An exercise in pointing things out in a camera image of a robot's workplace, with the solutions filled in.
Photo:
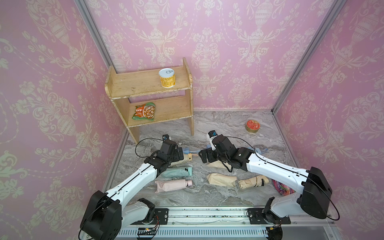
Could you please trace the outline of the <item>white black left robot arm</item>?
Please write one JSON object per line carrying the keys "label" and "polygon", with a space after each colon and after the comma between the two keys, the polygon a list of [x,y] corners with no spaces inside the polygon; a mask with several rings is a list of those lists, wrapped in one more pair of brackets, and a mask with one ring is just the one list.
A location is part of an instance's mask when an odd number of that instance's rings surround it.
{"label": "white black left robot arm", "polygon": [[155,205],[139,199],[130,204],[133,197],[148,183],[155,180],[171,163],[184,159],[183,149],[163,135],[160,150],[145,158],[144,163],[127,179],[106,191],[95,192],[88,203],[80,232],[91,240],[113,240],[121,228],[136,222],[156,223]]}

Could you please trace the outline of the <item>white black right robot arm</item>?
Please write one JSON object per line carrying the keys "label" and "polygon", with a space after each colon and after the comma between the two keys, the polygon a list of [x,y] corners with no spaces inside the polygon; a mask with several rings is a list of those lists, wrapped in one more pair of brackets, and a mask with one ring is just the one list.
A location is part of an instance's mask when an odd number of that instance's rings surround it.
{"label": "white black right robot arm", "polygon": [[307,214],[317,219],[326,219],[332,205],[332,188],[323,172],[315,167],[310,170],[291,167],[268,159],[250,148],[237,148],[230,137],[207,133],[210,148],[201,150],[203,163],[220,161],[231,169],[260,174],[294,190],[294,193],[269,198],[263,209],[268,223],[280,224],[284,218],[296,214]]}

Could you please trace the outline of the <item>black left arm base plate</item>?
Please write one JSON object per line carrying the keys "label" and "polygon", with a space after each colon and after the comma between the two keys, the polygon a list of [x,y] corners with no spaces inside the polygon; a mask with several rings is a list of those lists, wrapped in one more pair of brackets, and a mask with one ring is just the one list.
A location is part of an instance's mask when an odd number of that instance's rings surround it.
{"label": "black left arm base plate", "polygon": [[150,219],[134,222],[132,225],[167,225],[168,224],[169,209],[168,208],[155,208],[150,212]]}

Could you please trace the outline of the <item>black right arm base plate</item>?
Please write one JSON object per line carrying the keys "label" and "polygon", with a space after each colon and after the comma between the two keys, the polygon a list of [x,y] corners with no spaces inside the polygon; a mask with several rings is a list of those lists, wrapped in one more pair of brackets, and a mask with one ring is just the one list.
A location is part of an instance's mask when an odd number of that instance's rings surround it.
{"label": "black right arm base plate", "polygon": [[262,208],[248,208],[246,211],[251,225],[289,225],[291,219],[289,217],[279,218],[272,212],[264,213]]}

